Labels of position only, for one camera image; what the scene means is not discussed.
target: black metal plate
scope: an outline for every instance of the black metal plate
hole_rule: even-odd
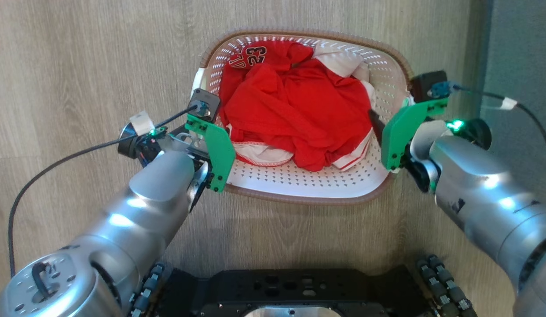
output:
[[[240,317],[271,305],[331,307],[345,317],[364,317],[370,303],[380,315],[418,317],[431,311],[405,266],[379,276],[355,269],[223,271],[210,279],[175,269],[166,283],[161,317]]]

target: white fabric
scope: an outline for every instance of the white fabric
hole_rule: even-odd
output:
[[[337,167],[338,169],[341,169],[342,171],[346,171],[355,164],[357,164],[359,161],[361,161],[366,155],[367,155],[367,149],[369,148],[369,144],[371,142],[371,134],[373,133],[373,129],[367,134],[365,139],[359,145],[353,150],[353,152],[342,156],[339,158],[339,160],[333,162],[333,165]]]
[[[293,158],[293,154],[258,142],[232,142],[236,153],[259,166],[279,166]]]
[[[375,88],[369,83],[369,65],[352,52],[338,50],[334,46],[316,46],[313,58],[319,60],[328,70],[341,77],[353,76],[363,83],[373,107],[376,101]],[[361,161],[369,148],[373,129],[365,139],[349,154],[340,157],[333,165],[346,171]],[[232,142],[236,153],[251,164],[258,166],[279,166],[293,158],[293,154],[261,142]]]
[[[312,58],[321,61],[327,69],[341,77],[351,76],[364,61],[361,56],[338,50],[335,46],[316,46]]]

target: black cable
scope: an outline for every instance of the black cable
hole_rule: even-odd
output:
[[[196,108],[197,108],[197,106],[189,107],[189,108],[179,112],[178,114],[175,114],[174,116],[170,117],[169,119],[164,120],[163,122],[160,122],[159,124],[156,125],[156,128],[160,128],[160,127],[168,124],[169,122],[177,119],[178,117],[182,116],[183,114],[186,114],[187,112],[190,112],[191,110],[194,110]],[[126,138],[113,140],[113,141],[110,141],[110,142],[99,144],[97,146],[86,148],[85,150],[81,150],[79,152],[75,152],[74,154],[66,156],[66,157],[62,158],[61,160],[56,161],[55,163],[51,164],[50,166],[48,166],[47,168],[42,170],[40,173],[36,174],[31,180],[28,181],[28,183],[25,184],[25,186],[23,186],[21,191],[18,193],[17,198],[15,198],[15,201],[13,202],[13,206],[11,207],[11,212],[9,213],[9,224],[8,224],[8,227],[7,227],[7,243],[9,244],[9,267],[11,269],[11,278],[15,276],[15,247],[14,247],[14,242],[13,242],[13,227],[14,227],[15,213],[17,212],[17,207],[18,207],[19,203],[21,202],[21,199],[22,199],[23,195],[31,187],[31,185],[34,184],[44,174],[46,174],[49,171],[53,170],[54,168],[56,168],[60,164],[63,164],[65,162],[67,162],[67,161],[69,161],[71,159],[74,159],[74,158],[76,158],[78,156],[81,156],[83,154],[86,154],[86,153],[89,153],[89,152],[92,152],[92,151],[95,151],[95,150],[99,150],[101,148],[105,148],[105,147],[108,147],[108,146],[112,146],[114,144],[133,139],[133,138],[135,138],[137,136],[138,135],[136,135],[136,134],[129,135]]]
[[[36,262],[32,266],[32,279],[34,280],[34,284],[36,285],[36,289],[42,294],[44,299],[49,299],[52,294],[48,291],[48,288],[44,284],[44,281],[40,277],[40,273],[46,272],[46,265],[42,262]]]
[[[498,100],[504,100],[505,98],[507,98],[506,96],[502,96],[502,95],[499,95],[499,94],[494,94],[492,92],[483,92],[483,91],[480,91],[480,90],[474,90],[474,89],[462,87],[462,86],[459,86],[459,85],[452,85],[452,88],[455,89],[455,90],[460,90],[462,92],[468,92],[469,94],[478,94],[478,95],[481,95],[481,96],[496,98]],[[519,103],[519,102],[516,103],[516,107],[520,108],[521,111],[523,111],[525,114],[527,114],[531,118],[533,123],[535,123],[535,125],[539,129],[539,132],[542,135],[542,139],[544,140],[545,145],[546,145],[546,130],[542,126],[539,119],[528,109],[528,107],[525,107],[522,103]]]
[[[486,97],[490,97],[490,98],[496,98],[496,99],[499,99],[499,100],[504,100],[506,98],[506,96],[494,94],[492,92],[483,92],[481,90],[474,90],[474,89],[462,87],[462,86],[459,86],[459,85],[452,85],[452,87],[453,87],[453,89],[461,90],[461,91],[467,92],[469,94],[477,94],[477,95],[486,96]]]
[[[188,107],[187,109],[185,109],[185,110],[179,112],[179,113],[176,114],[175,116],[172,116],[172,117],[170,117],[169,119],[164,120],[164,121],[158,123],[158,124],[156,125],[156,128],[160,128],[160,127],[162,127],[162,126],[168,124],[169,122],[172,122],[173,120],[177,119],[178,117],[182,116],[183,114],[186,114],[187,112],[190,112],[190,111],[192,111],[192,110],[195,110],[196,108],[197,108],[197,106],[190,106],[190,107]]]
[[[543,128],[543,126],[542,126],[541,122],[539,121],[539,119],[537,119],[537,117],[527,107],[525,107],[523,104],[517,103],[516,107],[520,108],[524,113],[528,114],[528,116],[531,118],[531,120],[533,120],[533,122],[537,125],[537,128],[539,129],[539,132],[542,135],[542,139],[545,141],[545,144],[546,144],[546,130],[545,130],[545,128]]]

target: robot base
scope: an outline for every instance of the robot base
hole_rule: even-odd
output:
[[[160,317],[422,317],[429,301],[405,266],[368,276],[355,269],[223,271],[198,279],[174,269]]]

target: brown basket rim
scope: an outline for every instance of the brown basket rim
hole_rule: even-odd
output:
[[[211,56],[214,55],[216,50],[220,48],[224,43],[229,42],[233,38],[240,36],[253,36],[253,35],[280,35],[280,36],[309,36],[316,38],[325,38],[327,40],[341,41],[349,44],[355,44],[360,46],[366,46],[368,48],[374,48],[391,56],[398,65],[400,66],[406,82],[409,82],[409,79],[413,76],[413,71],[411,66],[408,64],[404,56],[398,52],[395,48],[389,44],[384,44],[383,42],[370,40],[368,38],[359,37],[359,36],[350,36],[340,32],[332,31],[323,31],[317,29],[284,29],[284,28],[251,28],[251,29],[235,29],[230,32],[223,34],[221,37],[216,39],[204,52],[202,60],[200,62],[200,68],[207,68],[210,62]],[[380,193],[388,188],[388,186],[394,181],[395,175],[393,173],[388,173],[383,182],[377,187],[377,189],[372,192],[354,198],[317,198],[317,197],[299,197],[299,196],[288,196],[288,195],[278,195],[274,193],[266,193],[255,191],[253,189],[246,189],[238,187],[235,185],[227,184],[226,191],[230,193],[236,193],[243,196],[255,197],[259,199],[279,201],[283,203],[300,203],[307,205],[356,205],[359,203],[365,203],[371,199],[377,197]]]

